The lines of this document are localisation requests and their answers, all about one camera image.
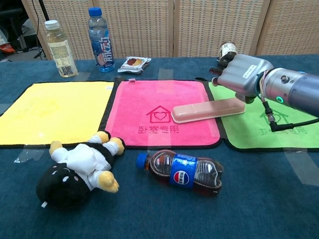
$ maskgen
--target white bottle cap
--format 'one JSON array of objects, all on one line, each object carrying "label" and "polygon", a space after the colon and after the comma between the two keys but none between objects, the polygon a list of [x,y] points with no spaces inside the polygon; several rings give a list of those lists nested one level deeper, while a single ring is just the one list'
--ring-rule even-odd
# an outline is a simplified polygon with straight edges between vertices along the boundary
[{"label": "white bottle cap", "polygon": [[57,20],[46,21],[44,25],[45,25],[45,28],[48,30],[55,30],[60,27],[60,24],[58,23]]}]

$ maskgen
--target stuffed toy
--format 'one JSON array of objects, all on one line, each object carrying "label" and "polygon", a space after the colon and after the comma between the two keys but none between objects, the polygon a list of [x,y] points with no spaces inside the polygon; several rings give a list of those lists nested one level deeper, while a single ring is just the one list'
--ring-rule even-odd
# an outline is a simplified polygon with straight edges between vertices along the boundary
[{"label": "stuffed toy", "polygon": [[43,202],[58,209],[79,206],[94,188],[116,193],[119,184],[109,170],[115,156],[123,154],[122,139],[99,131],[89,141],[68,151],[58,141],[50,147],[51,158],[56,163],[41,177],[36,194]]}]

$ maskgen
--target snack packet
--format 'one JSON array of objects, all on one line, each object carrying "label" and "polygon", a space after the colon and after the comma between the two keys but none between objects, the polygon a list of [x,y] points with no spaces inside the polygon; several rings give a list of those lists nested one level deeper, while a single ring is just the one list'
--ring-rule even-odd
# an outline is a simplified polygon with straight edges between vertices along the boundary
[{"label": "snack packet", "polygon": [[149,64],[151,58],[129,56],[124,64],[118,69],[118,72],[129,72],[139,74]]}]

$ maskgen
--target wicker screen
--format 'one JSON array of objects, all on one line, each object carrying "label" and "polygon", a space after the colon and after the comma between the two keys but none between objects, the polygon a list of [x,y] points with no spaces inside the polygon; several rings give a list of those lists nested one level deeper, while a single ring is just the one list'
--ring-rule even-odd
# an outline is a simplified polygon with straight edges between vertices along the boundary
[{"label": "wicker screen", "polygon": [[319,0],[272,0],[256,53],[319,53]]},{"label": "wicker screen", "polygon": [[[32,0],[23,0],[31,11],[33,21],[36,25],[36,15],[33,10]],[[62,30],[67,34],[70,47],[74,53],[75,59],[93,59],[90,38],[88,35],[88,8],[93,6],[92,0],[43,0],[50,20],[58,20]],[[39,32],[41,44],[46,46],[44,28],[45,18],[43,16],[38,0],[34,0],[36,10],[40,16]]]},{"label": "wicker screen", "polygon": [[115,57],[168,57],[173,0],[94,0],[106,18]]},{"label": "wicker screen", "polygon": [[175,0],[174,56],[217,56],[223,41],[254,54],[269,0]]}]

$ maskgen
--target pepsi logo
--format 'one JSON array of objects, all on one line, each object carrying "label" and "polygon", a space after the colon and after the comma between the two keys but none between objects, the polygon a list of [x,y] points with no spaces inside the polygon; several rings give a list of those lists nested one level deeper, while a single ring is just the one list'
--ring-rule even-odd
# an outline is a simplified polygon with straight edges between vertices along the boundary
[{"label": "pepsi logo", "polygon": [[180,170],[174,174],[174,181],[178,184],[187,184],[189,182],[189,176],[186,172]]}]

